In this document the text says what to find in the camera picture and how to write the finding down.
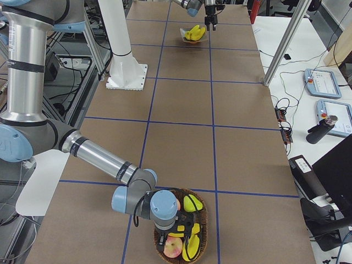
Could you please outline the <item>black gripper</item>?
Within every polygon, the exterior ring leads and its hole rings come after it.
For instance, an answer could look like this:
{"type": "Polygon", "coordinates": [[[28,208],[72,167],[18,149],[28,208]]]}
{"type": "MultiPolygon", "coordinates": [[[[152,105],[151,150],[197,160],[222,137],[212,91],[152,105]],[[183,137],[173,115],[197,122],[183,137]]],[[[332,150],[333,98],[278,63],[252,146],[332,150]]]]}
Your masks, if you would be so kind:
{"type": "Polygon", "coordinates": [[[225,8],[225,1],[221,0],[205,0],[205,27],[209,31],[209,24],[212,24],[213,31],[216,31],[218,23],[217,11],[222,11],[225,8]]]}
{"type": "Polygon", "coordinates": [[[178,211],[175,223],[170,229],[155,227],[155,244],[164,245],[168,236],[189,239],[193,234],[201,233],[201,225],[195,222],[194,216],[194,213],[178,211]]]}

